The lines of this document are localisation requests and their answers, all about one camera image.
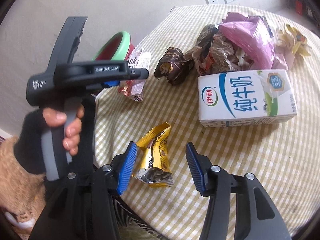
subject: gray handle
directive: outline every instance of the gray handle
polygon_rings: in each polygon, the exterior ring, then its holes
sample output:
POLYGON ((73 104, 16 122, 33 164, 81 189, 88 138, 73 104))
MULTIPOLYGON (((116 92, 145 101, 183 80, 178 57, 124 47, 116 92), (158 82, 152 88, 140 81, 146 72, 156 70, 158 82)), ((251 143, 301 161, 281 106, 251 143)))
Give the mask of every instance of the gray handle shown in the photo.
POLYGON ((48 128, 41 135, 41 147, 46 170, 47 180, 61 179, 68 173, 68 165, 72 157, 62 145, 65 137, 65 128, 75 119, 77 110, 81 104, 81 98, 68 98, 62 108, 67 114, 67 121, 63 126, 48 128))

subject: blue curved stripe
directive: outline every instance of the blue curved stripe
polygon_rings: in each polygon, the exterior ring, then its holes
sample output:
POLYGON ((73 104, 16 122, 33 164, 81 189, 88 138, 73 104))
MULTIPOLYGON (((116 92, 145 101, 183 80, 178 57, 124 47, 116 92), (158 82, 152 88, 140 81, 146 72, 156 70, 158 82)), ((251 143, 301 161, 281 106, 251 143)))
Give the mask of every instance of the blue curved stripe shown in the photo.
POLYGON ((226 105, 226 108, 227 108, 227 109, 229 110, 229 112, 233 115, 233 117, 236 118, 235 115, 233 114, 233 112, 232 112, 231 109, 230 109, 230 106, 229 106, 229 104, 228 104, 227 97, 226 97, 226 91, 225 91, 225 89, 224 89, 224 82, 225 82, 225 80, 226 80, 226 75, 227 75, 227 73, 221 73, 221 74, 219 75, 219 89, 220 89, 220 94, 221 94, 221 96, 222 96, 222 100, 223 100, 224 104, 226 105))

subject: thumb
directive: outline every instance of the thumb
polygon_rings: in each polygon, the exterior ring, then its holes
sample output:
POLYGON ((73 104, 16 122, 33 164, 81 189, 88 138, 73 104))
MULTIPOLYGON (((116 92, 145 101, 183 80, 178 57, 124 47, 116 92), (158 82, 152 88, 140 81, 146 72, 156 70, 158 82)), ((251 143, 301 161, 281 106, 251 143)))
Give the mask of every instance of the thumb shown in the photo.
POLYGON ((50 127, 57 127, 63 125, 67 120, 67 115, 51 108, 43 109, 43 117, 45 122, 50 127))

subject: checkered tablecloth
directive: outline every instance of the checkered tablecloth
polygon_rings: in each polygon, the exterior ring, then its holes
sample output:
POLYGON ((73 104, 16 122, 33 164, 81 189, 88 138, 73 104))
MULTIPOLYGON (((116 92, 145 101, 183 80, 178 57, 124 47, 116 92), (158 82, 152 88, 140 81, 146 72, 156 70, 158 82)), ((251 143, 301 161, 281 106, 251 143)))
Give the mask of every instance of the checkered tablecloth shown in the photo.
MULTIPOLYGON (((95 149, 98 163, 110 163, 128 143, 152 127, 172 125, 168 156, 175 183, 171 188, 149 188, 131 178, 123 200, 158 232, 172 240, 198 239, 209 198, 196 191, 185 158, 186 143, 213 164, 236 175, 256 175, 279 209, 291 234, 320 206, 320 40, 303 26, 279 15, 240 6, 199 5, 173 9, 137 48, 152 53, 150 76, 142 103, 104 90, 97 100, 95 149), (168 47, 192 48, 203 26, 220 23, 227 12, 265 15, 272 32, 289 23, 313 47, 312 56, 298 60, 288 71, 298 105, 298 116, 281 124, 231 128, 204 128, 198 121, 197 73, 180 86, 153 76, 168 47)), ((228 239, 233 239, 236 198, 231 198, 228 239)))

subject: hand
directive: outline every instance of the hand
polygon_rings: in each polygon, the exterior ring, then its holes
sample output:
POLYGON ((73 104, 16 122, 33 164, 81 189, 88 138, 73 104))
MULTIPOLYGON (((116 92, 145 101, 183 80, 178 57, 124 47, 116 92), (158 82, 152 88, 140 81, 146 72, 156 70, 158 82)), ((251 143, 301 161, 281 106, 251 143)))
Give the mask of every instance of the hand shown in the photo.
MULTIPOLYGON (((51 108, 43 109, 43 117, 50 127, 58 127, 63 125, 67 120, 65 113, 58 112, 51 108)), ((63 147, 70 152, 71 156, 78 153, 78 144, 80 142, 81 118, 84 116, 84 107, 81 105, 77 111, 77 116, 71 124, 66 127, 65 138, 63 139, 63 147)))

